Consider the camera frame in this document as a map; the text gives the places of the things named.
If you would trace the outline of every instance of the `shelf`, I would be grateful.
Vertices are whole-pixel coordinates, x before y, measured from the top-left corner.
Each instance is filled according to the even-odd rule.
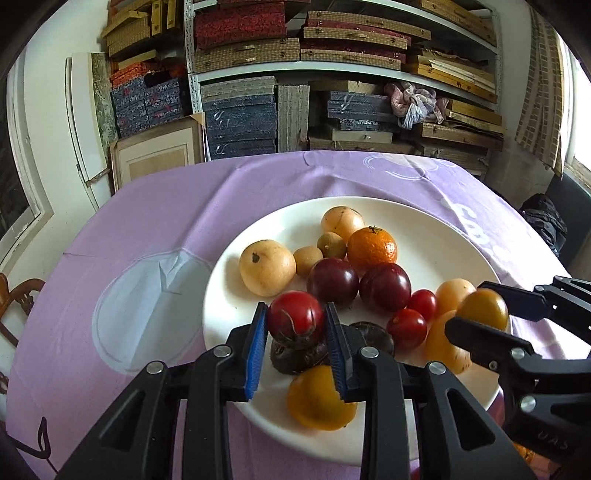
[[[469,100],[477,105],[481,105],[491,110],[496,110],[496,105],[472,94],[460,90],[457,87],[447,83],[431,80],[419,75],[401,72],[399,70],[390,70],[382,67],[371,67],[355,63],[338,63],[333,61],[276,61],[270,63],[255,63],[252,65],[240,65],[222,70],[213,70],[206,73],[192,73],[192,79],[197,78],[199,83],[219,80],[237,75],[248,75],[252,73],[271,73],[284,72],[286,70],[324,70],[333,72],[362,73],[367,75],[376,75],[387,79],[406,80],[408,82],[418,83],[442,92],[455,95],[459,98]]]
[[[412,7],[411,5],[402,4],[400,2],[395,2],[394,0],[358,0],[360,2],[380,5],[382,7],[391,8],[393,10],[398,10],[401,12],[405,12],[411,15],[415,15],[416,17],[421,17],[436,24],[442,25],[450,30],[453,30],[470,40],[477,42],[478,44],[482,45],[483,47],[487,48],[488,50],[492,51],[495,54],[499,53],[499,48],[495,47],[494,45],[488,43],[486,40],[480,38],[478,35],[474,35],[474,33],[469,32],[465,28],[462,28],[455,23],[446,20],[445,18],[438,17],[437,15],[432,14],[431,12],[427,12],[425,10],[421,10],[417,7]],[[193,11],[199,11],[203,8],[213,7],[217,5],[217,0],[202,0],[193,4]]]

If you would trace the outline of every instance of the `table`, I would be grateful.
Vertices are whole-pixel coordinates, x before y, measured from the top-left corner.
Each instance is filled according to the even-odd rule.
[[[339,195],[393,200],[444,220],[484,253],[503,283],[531,289],[567,275],[518,212],[445,160],[306,151],[143,177],[104,205],[64,252],[22,333],[10,375],[7,429],[36,447],[46,419],[50,461],[25,454],[40,479],[53,478],[53,467],[60,469],[148,361],[176,365],[203,352],[204,288],[235,236],[286,205]],[[549,322],[515,320],[515,331],[544,356],[585,358],[589,352]],[[497,418],[498,400],[491,408]],[[236,480],[359,478],[358,468],[276,443],[234,407],[229,425]],[[178,462],[175,473],[179,478]]]

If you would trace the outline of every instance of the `yellow tomato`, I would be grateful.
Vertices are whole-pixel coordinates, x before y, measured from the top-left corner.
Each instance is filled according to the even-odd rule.
[[[304,427],[338,430],[355,418],[357,404],[340,399],[332,370],[328,365],[319,365],[291,383],[287,391],[287,409]]]
[[[474,285],[463,278],[443,282],[435,292],[437,298],[435,318],[450,310],[456,310],[462,300],[475,290]]]
[[[444,313],[431,325],[425,340],[427,362],[441,362],[454,374],[459,375],[470,365],[470,353],[452,344],[445,335],[445,324],[454,318],[454,310]]]
[[[505,300],[488,288],[479,288],[470,293],[460,303],[456,315],[499,330],[505,330],[509,323],[509,310]]]

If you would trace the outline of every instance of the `purple fruit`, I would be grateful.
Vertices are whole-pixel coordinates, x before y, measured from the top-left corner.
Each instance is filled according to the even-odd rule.
[[[359,295],[370,310],[393,314],[407,305],[411,295],[410,280],[399,265],[382,263],[363,276]]]
[[[349,262],[324,258],[310,270],[306,289],[322,303],[333,301],[337,306],[346,307],[357,296],[359,276]]]

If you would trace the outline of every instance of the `orange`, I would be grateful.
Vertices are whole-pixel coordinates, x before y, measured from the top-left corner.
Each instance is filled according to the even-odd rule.
[[[367,226],[351,235],[347,259],[359,274],[380,263],[396,263],[398,247],[392,235],[376,226]]]

